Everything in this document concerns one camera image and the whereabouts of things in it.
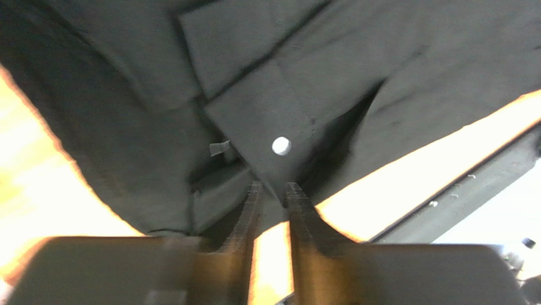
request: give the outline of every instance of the wrinkled fabric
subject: wrinkled fabric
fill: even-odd
[[[0,63],[137,229],[198,234],[254,179],[269,227],[286,182],[319,203],[540,89],[541,3],[0,0]]]

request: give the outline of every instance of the button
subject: button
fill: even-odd
[[[272,143],[272,151],[278,156],[285,156],[291,150],[291,141],[286,137],[278,137]]]

